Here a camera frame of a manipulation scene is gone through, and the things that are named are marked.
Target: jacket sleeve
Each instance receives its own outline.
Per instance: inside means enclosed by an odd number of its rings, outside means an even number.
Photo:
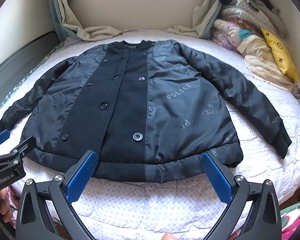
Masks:
[[[174,46],[202,77],[218,89],[225,100],[248,118],[283,159],[287,155],[291,140],[282,119],[268,98],[230,65],[178,42],[174,42]]]
[[[41,78],[34,84],[33,88],[26,95],[14,102],[7,111],[4,112],[0,120],[0,132],[3,130],[12,130],[17,123],[26,114],[31,113],[38,105],[41,98],[46,94],[47,90],[57,80],[58,77],[65,72],[80,56],[71,57],[58,63],[53,68],[49,69]]]

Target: quilted bedspread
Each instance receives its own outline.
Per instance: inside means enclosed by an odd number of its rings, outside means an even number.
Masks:
[[[163,31],[133,31],[119,37],[98,42],[75,42],[54,52],[23,83],[15,89],[0,108],[0,119],[13,102],[22,98],[49,68],[65,58],[79,55],[101,43],[125,40],[139,43],[141,40],[175,39],[187,46],[211,54],[230,64],[263,92],[283,119],[292,140],[288,154],[282,160],[274,148],[267,144],[256,128],[231,105],[227,105],[244,154],[243,161],[234,174],[243,175],[248,181],[262,183],[271,179],[279,203],[293,195],[300,186],[300,106],[290,92],[280,90],[266,82],[253,78],[244,64],[243,57],[214,44],[212,41],[169,34]],[[0,145],[0,155],[7,154],[20,140],[25,117],[11,131],[10,139]],[[13,186],[21,192],[29,178],[36,182],[51,180],[57,171],[24,159],[26,177]],[[96,239],[161,239],[165,232],[178,239],[203,239],[222,214],[221,203],[205,174],[189,179],[157,183],[124,183],[102,179],[90,179],[79,201],[72,203],[79,217]],[[247,217],[249,206],[237,224],[239,228]],[[51,215],[58,218],[51,203]]]

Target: mattress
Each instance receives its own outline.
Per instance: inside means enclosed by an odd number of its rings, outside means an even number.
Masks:
[[[239,70],[264,93],[283,119],[292,140],[288,154],[282,160],[274,148],[267,144],[256,128],[234,107],[227,104],[237,130],[244,154],[234,175],[241,174],[248,181],[262,183],[271,179],[279,203],[293,195],[300,186],[300,106],[290,92],[280,90],[253,78],[244,64],[243,57],[214,44],[212,41],[166,33],[163,31],[131,31],[97,42],[65,44],[50,55],[35,71],[26,77],[0,106],[0,119],[13,102],[22,98],[49,68],[68,57],[76,56],[102,43],[125,40],[174,39],[187,46],[208,53]],[[0,145],[0,155],[7,154],[20,140],[28,116],[11,131],[10,139]],[[59,172],[40,166],[24,158],[26,176],[14,183],[21,193],[27,179],[47,181]],[[236,226],[239,228],[247,217],[251,203],[247,203]],[[221,203],[205,174],[189,179],[158,183],[128,183],[91,178],[79,201],[72,203],[80,219],[96,239],[161,239],[165,232],[178,239],[203,239],[217,222],[226,205]],[[58,218],[52,203],[51,215]]]

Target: yellow fabric with black print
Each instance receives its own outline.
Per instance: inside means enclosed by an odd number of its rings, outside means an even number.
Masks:
[[[263,28],[261,28],[261,31],[265,37],[266,43],[271,48],[274,59],[282,73],[292,82],[299,80],[298,72],[292,62],[288,49],[271,32]]]

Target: ribbed cuff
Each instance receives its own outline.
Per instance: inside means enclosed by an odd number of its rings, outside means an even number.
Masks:
[[[4,123],[2,121],[2,119],[0,120],[0,133],[3,132],[4,130],[6,130]]]
[[[280,129],[272,141],[271,145],[277,150],[279,156],[284,159],[288,152],[288,147],[292,143],[285,127],[280,124]]]

